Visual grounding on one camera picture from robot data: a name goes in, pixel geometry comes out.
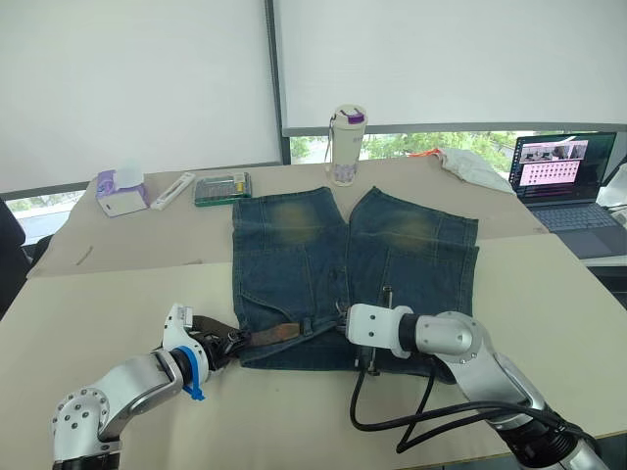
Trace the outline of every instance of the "green foliage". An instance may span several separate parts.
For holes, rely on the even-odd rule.
[[[308,139],[310,139],[310,137],[290,138],[290,155],[292,156],[292,162],[297,163],[310,154]]]
[[[450,147],[471,150],[496,171],[509,171],[510,159],[504,149],[513,149],[514,132],[417,132],[414,134],[370,135],[363,146],[370,159],[404,157],[409,153]]]
[[[71,191],[69,193],[46,194],[32,198],[15,199],[7,201],[7,207],[11,212],[22,212],[36,208],[49,208],[58,204],[76,202],[84,191]]]

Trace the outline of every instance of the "window blind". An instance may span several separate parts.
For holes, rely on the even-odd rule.
[[[343,103],[390,131],[627,123],[625,0],[276,2],[284,135]]]
[[[279,162],[263,0],[0,5],[0,192]]]

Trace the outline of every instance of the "white robotic arm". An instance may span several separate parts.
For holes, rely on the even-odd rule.
[[[54,470],[115,470],[120,434],[133,417],[181,390],[204,399],[200,384],[222,369],[246,338],[211,319],[222,336],[194,333],[194,320],[190,307],[175,304],[166,317],[161,348],[132,357],[58,404],[52,418]]]
[[[507,443],[521,468],[607,468],[585,439],[562,425],[542,421],[546,416],[566,424],[516,366],[495,352],[488,332],[474,318],[456,311],[418,316],[407,306],[357,304],[349,310],[346,336],[351,343],[388,349],[401,358],[411,352],[433,354],[453,372],[470,401],[493,410],[501,408],[499,403],[512,405],[511,411],[486,421]]]

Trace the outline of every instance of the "window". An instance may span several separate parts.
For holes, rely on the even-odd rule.
[[[561,134],[565,131],[416,132],[411,134],[366,134],[360,160],[393,159],[434,148],[471,150],[505,177],[509,173],[516,139],[523,135]],[[291,137],[292,164],[324,162],[327,137]]]
[[[84,191],[71,191],[15,199],[6,203],[22,226],[26,234],[24,244],[28,246],[34,245],[43,237],[59,230],[66,223],[74,204],[83,194]]]

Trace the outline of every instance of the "blue denim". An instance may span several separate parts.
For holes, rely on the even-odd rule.
[[[241,200],[233,206],[233,303],[240,328],[298,322],[301,335],[240,353],[245,367],[355,370],[356,347],[336,327],[353,304],[416,313],[471,314],[477,220],[408,203],[372,188],[347,224],[329,188]],[[377,352],[380,370],[428,375],[420,354]],[[438,377],[454,382],[446,367]]]

